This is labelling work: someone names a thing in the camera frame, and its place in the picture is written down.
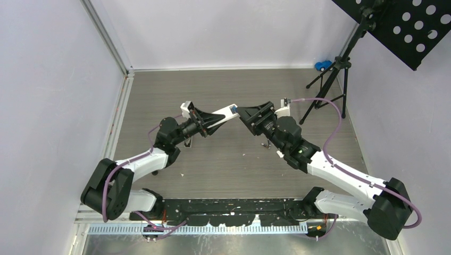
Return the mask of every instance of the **wood grain floor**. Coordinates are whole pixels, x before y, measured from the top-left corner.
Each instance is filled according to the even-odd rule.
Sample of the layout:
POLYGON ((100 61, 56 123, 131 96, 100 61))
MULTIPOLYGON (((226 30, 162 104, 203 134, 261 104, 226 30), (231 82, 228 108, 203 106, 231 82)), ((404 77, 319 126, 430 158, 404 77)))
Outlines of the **wood grain floor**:
MULTIPOLYGON (((232 103, 255 106, 280 99, 313 97, 319 84, 305 86, 319 72, 309 69, 219 70, 137 72, 124 117, 115 160, 141 153, 149 148, 147 132, 167 116, 181 113, 180 105, 190 100, 205 111, 213 112, 232 103)), ((335 83, 328 98, 340 94, 335 83)), ((291 106, 291 115, 299 120, 308 103, 291 106)), ((332 107, 311 112, 304 125, 303 137, 320 147, 337 125, 332 107)), ((193 138, 193 147, 184 148, 177 161, 134 184, 166 198, 302 198, 314 186, 344 193, 340 188, 315 176, 290 168, 275 153, 260 144, 264 137, 254 137, 239 119, 223 125, 213 136, 193 138)), ((331 142, 329 154, 341 162, 366 172, 362 155, 349 119, 331 142)))

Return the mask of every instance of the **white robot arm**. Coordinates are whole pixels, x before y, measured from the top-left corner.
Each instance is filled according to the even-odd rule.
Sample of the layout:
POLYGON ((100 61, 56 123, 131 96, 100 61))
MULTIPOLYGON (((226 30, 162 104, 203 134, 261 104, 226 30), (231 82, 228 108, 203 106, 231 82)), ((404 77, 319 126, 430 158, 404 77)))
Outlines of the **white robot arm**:
MULTIPOLYGON (((282 99, 281 108, 278 110, 274 110, 271 102, 255 107, 237 107, 232 104, 214 113, 202 112, 190 101, 183 103, 180 108, 182 116, 188 120, 178 124, 174 118, 163 119, 153 149, 116 162, 109 159, 101 160, 83 191, 82 203, 102 213, 101 195, 106 177, 112 169, 121 166, 120 171, 114 174, 112 179, 114 182, 109 184, 106 201, 107 218, 115 219, 123 212, 132 211, 145 212, 146 217, 149 218, 160 217, 165 207, 162 197, 150 190, 133 191, 132 183, 149 173, 156 173, 173 164, 180 153, 176 147, 177 144, 197 133, 207 137, 228 120, 239 116, 253 135, 263 134, 271 140, 279 149, 278 155, 292 168, 323 178, 352 195, 351 197, 334 194, 323 188, 314 187, 302 201, 283 205, 285 212, 281 217, 287 220, 287 224, 291 222, 290 220, 305 216, 343 215, 367 223, 379 235, 394 240, 412 213, 408 205, 373 187, 375 184, 387 187, 408 199, 407 191, 401 181, 392 178, 390 182, 386 182, 340 164, 352 174, 368 180, 370 183, 368 185, 332 166, 319 147, 302 138, 301 128, 290 117, 290 105, 287 99, 282 99)), ((190 213, 186 211, 185 214, 180 212, 176 223, 195 214, 195 209, 190 208, 190 210, 194 211, 190 213)))

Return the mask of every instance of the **white wall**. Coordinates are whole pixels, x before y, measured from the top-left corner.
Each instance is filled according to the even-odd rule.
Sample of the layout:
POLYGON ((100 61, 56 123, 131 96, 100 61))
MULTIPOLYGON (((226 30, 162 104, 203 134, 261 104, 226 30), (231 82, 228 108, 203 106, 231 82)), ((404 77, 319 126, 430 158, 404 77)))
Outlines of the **white wall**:
POLYGON ((357 43, 351 62, 348 110, 367 167, 402 180, 423 213, 419 227, 401 233, 405 254, 449 254, 451 33, 416 72, 371 35, 357 43))
POLYGON ((2 254, 64 254, 122 74, 80 1, 0 4, 2 254))
POLYGON ((331 0, 101 1, 135 69, 310 67, 354 25, 331 0))

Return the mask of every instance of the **purple cable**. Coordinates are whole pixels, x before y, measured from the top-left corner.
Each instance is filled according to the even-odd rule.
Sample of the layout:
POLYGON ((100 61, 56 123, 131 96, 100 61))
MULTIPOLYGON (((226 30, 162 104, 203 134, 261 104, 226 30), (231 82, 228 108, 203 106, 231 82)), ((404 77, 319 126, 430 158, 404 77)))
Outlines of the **purple cable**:
POLYGON ((147 223, 149 223, 150 226, 152 226, 152 227, 146 227, 148 229, 153 229, 153 230, 155 230, 155 229, 156 230, 177 230, 177 228, 179 228, 179 227, 183 226, 184 224, 186 224, 186 221, 184 221, 184 222, 182 222, 179 225, 174 226, 174 227, 160 227, 160 226, 157 226, 157 225, 153 224, 142 213, 140 213, 138 211, 134 211, 134 213, 137 214, 139 217, 143 218, 145 221, 147 221, 147 223))
POLYGON ((119 164, 117 167, 115 167, 115 168, 113 169, 113 171, 111 171, 111 173, 110 173, 110 174, 108 175, 108 177, 106 178, 105 185, 103 186, 103 195, 102 195, 102 218, 103 218, 103 222, 106 223, 106 222, 108 221, 108 218, 107 218, 107 216, 106 216, 106 194, 107 194, 107 192, 108 192, 108 184, 110 183, 111 178, 113 177, 113 175, 114 175, 121 167, 126 166, 126 165, 128 165, 128 164, 130 164, 130 163, 133 163, 133 162, 135 162, 135 161, 137 161, 137 160, 139 160, 139 159, 142 159, 142 158, 147 157, 147 156, 149 156, 150 154, 152 154, 152 152, 154 151, 154 145, 153 145, 152 140, 151 140, 151 138, 150 138, 150 134, 151 134, 153 131, 155 131, 159 126, 160 126, 160 125, 154 127, 154 128, 151 129, 151 130, 148 132, 148 134, 147 134, 147 137, 149 138, 149 141, 151 142, 151 149, 150 149, 149 152, 144 153, 144 154, 142 154, 142 155, 140 155, 140 156, 137 156, 137 157, 135 157, 135 158, 132 158, 132 159, 130 159, 129 161, 125 161, 125 162, 123 162, 122 164, 119 164))
MULTIPOLYGON (((184 226, 186 224, 186 221, 184 220, 182 223, 180 223, 179 225, 175 226, 175 227, 167 227, 164 230, 168 230, 170 229, 171 231, 167 232, 166 234, 159 236, 155 239, 155 241, 161 240, 161 239, 165 239, 166 237, 168 237, 169 235, 171 235, 174 231, 176 231, 179 227, 184 226)), ((155 228, 153 227, 145 227, 145 230, 154 230, 155 228)))
MULTIPOLYGON (((370 181, 368 181, 368 180, 366 180, 366 179, 364 179, 364 178, 361 178, 360 176, 357 176, 357 175, 355 175, 355 174, 353 174, 353 173, 347 171, 346 169, 342 168, 341 166, 339 166, 339 165, 337 165, 337 164, 334 164, 333 161, 332 161, 332 159, 331 159, 331 158, 329 157, 329 155, 327 154, 327 145, 329 144, 329 142, 332 140, 332 138, 335 136, 335 134, 338 132, 338 130, 339 130, 340 127, 341 127, 341 116, 340 116, 340 110, 338 109, 338 107, 337 107, 332 101, 330 101, 330 100, 328 100, 328 99, 325 99, 325 98, 316 98, 316 97, 315 97, 315 98, 300 98, 300 99, 294 99, 294 100, 292 100, 292 102, 300 102, 300 101, 317 101, 317 100, 328 102, 330 105, 332 105, 332 106, 335 108, 335 111, 337 111, 337 113, 338 113, 338 125, 337 125, 337 127, 335 128, 335 130, 332 132, 332 134, 329 136, 329 138, 327 138, 327 140, 326 140, 326 142, 324 143, 324 146, 323 146, 323 153, 324 153, 324 156, 325 156, 326 159, 329 161, 329 163, 330 163, 332 166, 336 167, 338 170, 342 171, 343 173, 345 173, 345 174, 347 174, 347 175, 349 175, 349 176, 351 176, 351 177, 353 177, 353 178, 355 178, 355 179, 357 179, 357 180, 359 180, 359 181, 361 181, 361 182, 363 182, 363 183, 366 183, 366 184, 371 185, 371 182, 370 182, 370 181)), ((394 192, 394 191, 392 191, 392 190, 390 190, 390 189, 388 189, 388 188, 385 188, 385 187, 380 186, 380 185, 378 185, 378 184, 374 184, 373 186, 376 187, 376 188, 378 188, 378 189, 380 189, 380 190, 383 190, 383 191, 385 191, 385 192, 387 192, 387 193, 389 193, 389 194, 391 194, 391 195, 393 195, 393 196, 395 196, 395 197, 398 198, 398 199, 401 199, 402 202, 408 204, 408 205, 415 211, 415 213, 416 213, 416 215, 417 215, 417 220, 416 220, 416 222, 415 222, 414 224, 412 224, 412 225, 404 226, 403 228, 414 228, 414 227, 417 227, 417 226, 421 223, 421 221, 423 220, 423 217, 422 217, 422 215, 421 215, 421 213, 420 213, 420 210, 419 210, 412 202, 410 202, 408 199, 406 199, 406 198, 403 197, 402 195, 400 195, 400 194, 398 194, 398 193, 396 193, 396 192, 394 192)))

